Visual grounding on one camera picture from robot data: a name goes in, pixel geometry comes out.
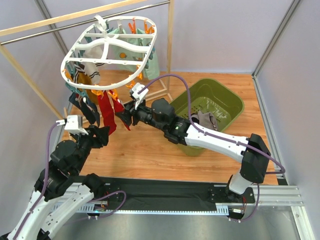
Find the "red panda sock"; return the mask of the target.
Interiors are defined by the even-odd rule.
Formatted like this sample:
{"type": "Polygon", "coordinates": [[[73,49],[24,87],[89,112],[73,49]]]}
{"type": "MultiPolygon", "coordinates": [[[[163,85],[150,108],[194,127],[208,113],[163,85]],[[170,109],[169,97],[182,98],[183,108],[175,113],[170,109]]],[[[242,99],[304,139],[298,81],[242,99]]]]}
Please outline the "red panda sock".
{"type": "Polygon", "coordinates": [[[114,110],[111,106],[110,99],[106,91],[103,92],[103,95],[99,95],[97,99],[100,112],[103,118],[103,124],[105,127],[109,127],[108,135],[110,136],[117,129],[117,125],[115,123],[114,110]]]}

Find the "white round clip hanger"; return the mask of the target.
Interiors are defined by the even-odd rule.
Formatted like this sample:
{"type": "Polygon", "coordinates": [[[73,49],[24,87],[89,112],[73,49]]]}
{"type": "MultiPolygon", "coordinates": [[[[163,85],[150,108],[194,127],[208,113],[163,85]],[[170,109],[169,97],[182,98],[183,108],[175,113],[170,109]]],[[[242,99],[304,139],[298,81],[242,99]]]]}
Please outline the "white round clip hanger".
{"type": "Polygon", "coordinates": [[[92,25],[86,28],[72,45],[60,66],[61,76],[69,88],[77,88],[90,91],[107,91],[128,85],[135,78],[144,76],[144,68],[149,56],[155,47],[158,29],[154,21],[143,16],[116,16],[103,19],[96,15],[92,25]],[[144,38],[148,39],[145,46],[134,45],[119,38],[144,38]],[[113,59],[111,45],[122,47],[132,52],[142,53],[142,61],[128,61],[113,59]],[[85,50],[100,46],[101,58],[84,58],[85,50]],[[84,73],[83,62],[104,63],[101,67],[118,67],[118,65],[134,65],[136,71],[130,72],[123,80],[103,85],[101,82],[95,85],[78,84],[75,82],[77,73],[84,73]]]}

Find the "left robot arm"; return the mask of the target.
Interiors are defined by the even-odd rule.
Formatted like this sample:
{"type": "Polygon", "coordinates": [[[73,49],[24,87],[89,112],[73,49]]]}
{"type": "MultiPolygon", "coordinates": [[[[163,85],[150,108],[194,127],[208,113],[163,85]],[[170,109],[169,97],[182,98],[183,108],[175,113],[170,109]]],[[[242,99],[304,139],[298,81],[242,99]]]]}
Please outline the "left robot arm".
{"type": "Polygon", "coordinates": [[[90,125],[73,134],[72,140],[58,143],[35,182],[27,209],[18,224],[0,238],[51,240],[82,205],[105,196],[107,191],[103,180],[91,173],[64,203],[56,210],[53,209],[79,176],[91,150],[108,144],[109,131],[108,126],[90,125]]]}

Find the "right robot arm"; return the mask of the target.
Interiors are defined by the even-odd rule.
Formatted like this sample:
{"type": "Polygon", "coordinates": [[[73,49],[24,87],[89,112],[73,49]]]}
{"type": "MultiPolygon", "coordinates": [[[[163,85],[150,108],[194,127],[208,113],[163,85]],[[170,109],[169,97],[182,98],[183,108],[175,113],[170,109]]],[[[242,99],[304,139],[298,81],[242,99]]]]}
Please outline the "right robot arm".
{"type": "Polygon", "coordinates": [[[164,98],[155,100],[151,107],[145,102],[137,104],[132,100],[116,116],[127,126],[142,122],[161,130],[173,144],[208,149],[236,160],[241,164],[240,170],[231,176],[227,184],[227,189],[235,194],[241,195],[250,185],[264,182],[270,153],[257,134],[240,137],[192,124],[178,116],[164,98]]]}

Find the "grey sock red stripes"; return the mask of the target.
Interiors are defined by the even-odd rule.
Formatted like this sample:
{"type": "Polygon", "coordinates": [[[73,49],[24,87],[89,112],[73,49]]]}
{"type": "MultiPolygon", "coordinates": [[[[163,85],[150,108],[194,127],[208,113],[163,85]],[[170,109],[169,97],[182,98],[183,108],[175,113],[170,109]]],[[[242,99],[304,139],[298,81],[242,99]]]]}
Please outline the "grey sock red stripes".
{"type": "Polygon", "coordinates": [[[211,112],[199,111],[197,113],[199,124],[202,127],[205,127],[210,130],[218,131],[218,121],[216,120],[215,116],[211,112]]]}

